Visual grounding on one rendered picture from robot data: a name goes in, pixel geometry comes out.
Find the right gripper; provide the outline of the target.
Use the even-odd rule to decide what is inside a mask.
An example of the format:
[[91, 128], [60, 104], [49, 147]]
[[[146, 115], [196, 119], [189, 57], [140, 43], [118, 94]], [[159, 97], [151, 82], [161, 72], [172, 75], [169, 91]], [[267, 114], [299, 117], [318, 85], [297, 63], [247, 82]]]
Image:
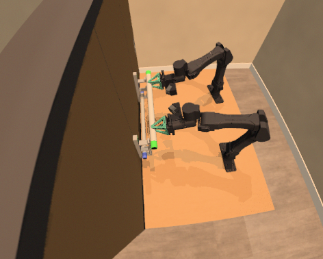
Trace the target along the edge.
[[[162, 73], [162, 75], [161, 75]], [[163, 90], [164, 87], [165, 89], [167, 89], [167, 85], [166, 85], [166, 81], [165, 81], [165, 76], [167, 75], [172, 75], [174, 73], [171, 73], [171, 74], [167, 74], [167, 75], [164, 75], [164, 70], [161, 70], [161, 73], [157, 73], [153, 78], [151, 78], [148, 83], [152, 83], [152, 87], [153, 88], [158, 88], [158, 89], [161, 89]], [[174, 74], [175, 76], [175, 74]], [[153, 79], [157, 78], [157, 80], [153, 81]], [[154, 84], [159, 84], [159, 86], [153, 86]]]

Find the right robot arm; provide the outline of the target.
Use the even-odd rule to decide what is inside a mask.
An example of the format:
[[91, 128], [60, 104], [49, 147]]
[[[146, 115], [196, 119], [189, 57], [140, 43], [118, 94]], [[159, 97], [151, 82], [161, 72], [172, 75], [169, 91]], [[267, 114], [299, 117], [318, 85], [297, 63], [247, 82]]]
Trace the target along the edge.
[[211, 84], [207, 85], [207, 87], [211, 93], [211, 96], [214, 98], [214, 101], [216, 103], [223, 103], [224, 100], [219, 93], [221, 90], [223, 90], [224, 73], [226, 67], [231, 63], [232, 60], [233, 55], [231, 51], [226, 47], [224, 48], [220, 42], [217, 42], [216, 47], [213, 50], [199, 59], [196, 59], [189, 63], [187, 63], [184, 59], [175, 61], [173, 63], [175, 78], [174, 74], [165, 76], [167, 85], [166, 94], [170, 96], [177, 95], [175, 82], [184, 82], [184, 76], [186, 76], [189, 80], [194, 79], [206, 66], [217, 61], [216, 74]]

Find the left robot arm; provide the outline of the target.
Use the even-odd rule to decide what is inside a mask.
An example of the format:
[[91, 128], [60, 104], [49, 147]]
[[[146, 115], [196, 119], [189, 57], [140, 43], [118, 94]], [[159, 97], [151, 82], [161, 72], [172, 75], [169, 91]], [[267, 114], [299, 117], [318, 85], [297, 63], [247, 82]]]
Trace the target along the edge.
[[268, 119], [265, 117], [266, 114], [264, 110], [258, 110], [257, 113], [253, 114], [200, 112], [200, 106], [198, 104], [187, 102], [182, 106], [182, 118], [179, 102], [172, 103], [168, 109], [172, 113], [171, 121], [183, 119], [182, 123], [185, 124], [185, 128], [196, 127], [198, 119], [198, 131], [201, 132], [215, 131], [224, 128], [248, 129], [248, 131], [238, 139], [219, 144], [226, 172], [237, 171], [234, 161], [235, 156], [239, 155], [243, 148], [256, 141], [266, 142], [270, 140]]

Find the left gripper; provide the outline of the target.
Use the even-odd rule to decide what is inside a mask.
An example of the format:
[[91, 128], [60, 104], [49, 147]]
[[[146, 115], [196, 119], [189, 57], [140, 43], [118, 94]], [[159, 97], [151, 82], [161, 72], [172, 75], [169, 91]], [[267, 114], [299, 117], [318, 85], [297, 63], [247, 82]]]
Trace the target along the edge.
[[[165, 135], [170, 135], [170, 133], [172, 133], [172, 135], [175, 135], [175, 130], [185, 129], [185, 125], [184, 125], [184, 123], [182, 123], [183, 119], [171, 121], [170, 113], [167, 115], [168, 115], [168, 117], [163, 116], [162, 118], [160, 118], [160, 120], [158, 120], [157, 122], [152, 124], [151, 128], [156, 129], [156, 132], [159, 132], [159, 133], [162, 133]], [[166, 119], [167, 119], [167, 121], [166, 121]], [[163, 123], [161, 125], [156, 126], [158, 123], [160, 123], [162, 121], [163, 121]], [[159, 129], [159, 130], [157, 130], [157, 129]], [[165, 130], [165, 131], [161, 131], [161, 130]]]

